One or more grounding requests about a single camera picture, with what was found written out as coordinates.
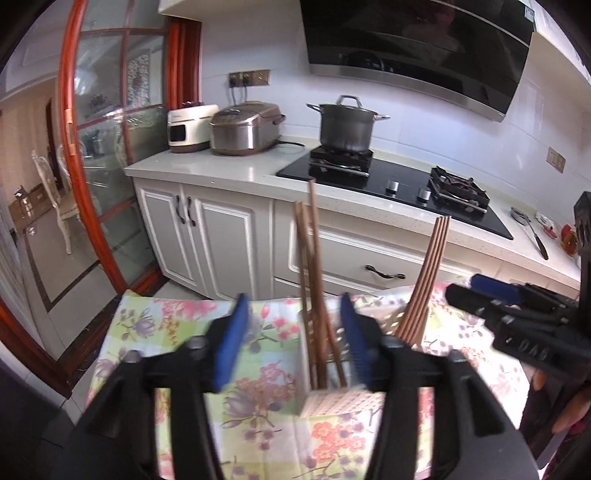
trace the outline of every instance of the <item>wall socket panel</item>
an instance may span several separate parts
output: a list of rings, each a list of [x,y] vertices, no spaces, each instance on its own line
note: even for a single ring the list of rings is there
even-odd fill
[[[236,87],[257,87],[269,85],[270,70],[248,70],[247,72],[228,73],[228,83]]]
[[[564,165],[566,164],[566,159],[552,147],[548,149],[548,158],[546,158],[546,162],[552,165],[560,173],[564,173]]]

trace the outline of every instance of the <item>floral tablecloth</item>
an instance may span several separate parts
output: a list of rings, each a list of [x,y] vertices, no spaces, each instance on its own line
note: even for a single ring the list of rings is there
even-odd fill
[[[500,400],[515,425],[528,392],[528,381],[516,360],[491,349],[492,335],[482,321],[445,302],[445,285],[431,296],[431,313],[423,349],[445,355],[459,349],[470,359]],[[405,305],[412,287],[354,297],[359,312],[383,319]],[[231,302],[181,301],[123,296],[100,351],[90,402],[130,349],[158,355],[202,334],[208,323],[228,314]],[[251,303],[252,324],[238,359],[234,379],[218,395],[208,395],[212,432],[223,471],[231,480],[363,478],[379,426],[380,411],[301,419],[296,412],[294,377],[298,367],[300,301],[284,299]],[[338,299],[327,299],[329,312]],[[167,390],[157,393],[158,457],[163,478],[174,478],[170,451]],[[430,391],[420,395],[420,441],[417,476],[427,476],[433,404]]]

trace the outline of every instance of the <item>drawer handle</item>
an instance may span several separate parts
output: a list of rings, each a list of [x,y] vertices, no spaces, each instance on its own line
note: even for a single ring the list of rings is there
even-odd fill
[[[379,272],[378,270],[376,270],[375,267],[372,267],[371,265],[365,265],[365,269],[370,272],[377,273],[380,277],[386,278],[387,280],[391,280],[393,278],[397,278],[399,280],[406,280],[406,275],[404,273],[399,273],[398,275],[388,275],[386,273]]]
[[[187,203],[187,214],[189,216],[189,221],[191,222],[191,225],[196,226],[197,223],[191,218],[191,197],[187,197]]]
[[[180,197],[180,195],[177,195],[177,208],[176,208],[177,217],[180,218],[181,223],[184,225],[186,223],[186,221],[183,217],[181,217],[181,214],[178,212],[178,206],[180,205],[180,203],[181,203],[181,197]]]

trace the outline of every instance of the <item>chopstick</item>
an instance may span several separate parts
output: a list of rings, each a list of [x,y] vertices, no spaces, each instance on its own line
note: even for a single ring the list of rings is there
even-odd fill
[[[302,231],[304,232],[304,247],[306,249],[307,265],[308,265],[308,280],[310,282],[310,301],[312,308],[310,316],[312,319],[312,328],[314,335],[312,336],[312,343],[314,345],[316,355],[316,386],[317,388],[326,388],[326,342],[321,342],[320,338],[324,332],[324,322],[319,312],[320,303],[324,303],[324,288],[322,287],[322,277],[320,277],[321,284],[318,283],[317,278],[317,260],[316,252],[312,250],[308,240],[308,211],[306,206],[301,204],[302,211]]]
[[[443,256],[443,249],[447,239],[447,227],[449,220],[443,218],[438,219],[436,223],[437,230],[434,233],[436,238],[435,246],[432,251],[428,253],[425,258],[424,266],[425,269],[421,270],[423,275],[419,276],[415,290],[416,295],[411,297],[411,301],[408,305],[409,322],[408,327],[403,332],[405,335],[402,338],[404,342],[411,343],[417,336],[418,330],[424,321],[423,311],[428,306],[431,292],[433,291],[433,284],[439,271],[441,264],[441,258]]]
[[[333,358],[337,373],[339,376],[339,382],[342,387],[347,386],[347,380],[345,378],[345,372],[343,365],[340,361],[340,352],[336,343],[335,331],[330,323],[330,317],[328,310],[326,310],[326,303],[324,302],[324,282],[322,280],[322,250],[320,248],[320,236],[319,236],[319,224],[318,224],[318,206],[316,203],[316,186],[315,181],[312,179],[308,182],[309,193],[310,193],[310,209],[312,217],[312,234],[314,244],[314,269],[315,269],[315,283],[317,292],[317,304],[318,312],[320,316],[320,335],[318,335],[318,341],[321,343],[323,350],[323,360],[326,364],[326,334],[328,334],[328,341],[330,343],[330,349],[333,352]]]
[[[439,272],[439,267],[441,266],[441,260],[443,259],[443,252],[445,250],[445,246],[447,243],[447,234],[449,231],[449,217],[446,217],[445,220],[442,222],[443,224],[443,237],[439,243],[438,249],[434,255],[434,260],[432,264],[432,268],[429,271],[429,276],[425,280],[426,289],[423,298],[420,301],[418,306],[417,312],[419,313],[419,318],[413,324],[413,328],[410,330],[408,334],[408,343],[411,345],[415,344],[417,341],[417,336],[423,326],[426,325],[428,318],[427,312],[429,306],[429,300],[431,299],[431,293],[433,292],[433,286],[435,285],[435,279],[437,278],[437,273]]]
[[[424,324],[426,323],[425,310],[428,309],[429,298],[443,258],[449,231],[449,219],[448,216],[439,217],[435,222],[417,284],[405,309],[400,327],[396,332],[396,336],[404,342],[416,341],[418,334],[421,330],[424,330]]]
[[[308,347],[308,371],[310,374],[310,386],[312,390],[315,390],[316,377],[314,375],[314,363],[316,352],[314,351],[312,344],[312,337],[310,334],[310,317],[308,316],[308,300],[306,293],[306,274],[304,272],[304,263],[307,267],[307,248],[305,247],[307,239],[307,232],[304,230],[304,223],[302,217],[302,204],[301,202],[295,202],[294,204],[294,216],[295,216],[295,230],[297,233],[297,261],[300,268],[300,297],[301,297],[301,318],[304,323],[304,334],[306,335],[306,345]]]

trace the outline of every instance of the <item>human hand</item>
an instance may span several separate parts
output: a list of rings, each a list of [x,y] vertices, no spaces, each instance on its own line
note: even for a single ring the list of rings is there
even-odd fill
[[[546,383],[548,374],[542,370],[536,370],[531,381],[534,390],[541,390]],[[552,433],[557,434],[571,428],[581,420],[591,408],[591,385],[581,386],[581,390],[570,400],[568,405],[556,420],[552,427]]]

